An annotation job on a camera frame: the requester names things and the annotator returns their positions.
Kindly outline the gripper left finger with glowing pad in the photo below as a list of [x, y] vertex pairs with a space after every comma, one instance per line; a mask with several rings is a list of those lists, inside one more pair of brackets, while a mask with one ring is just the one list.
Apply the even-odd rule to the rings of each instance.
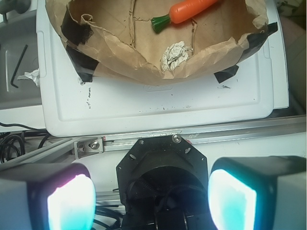
[[2, 230], [89, 230], [96, 194], [80, 163], [5, 163], [0, 167]]

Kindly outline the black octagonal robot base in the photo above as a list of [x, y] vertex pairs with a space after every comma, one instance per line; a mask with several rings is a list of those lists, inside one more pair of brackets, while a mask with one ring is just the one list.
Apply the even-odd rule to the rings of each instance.
[[180, 136], [139, 139], [116, 167], [124, 230], [213, 230], [206, 157]]

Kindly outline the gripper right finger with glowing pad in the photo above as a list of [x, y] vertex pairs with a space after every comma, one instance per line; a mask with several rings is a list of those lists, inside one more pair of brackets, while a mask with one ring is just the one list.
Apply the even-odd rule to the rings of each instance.
[[219, 230], [305, 230], [307, 160], [221, 157], [212, 166], [208, 202]]

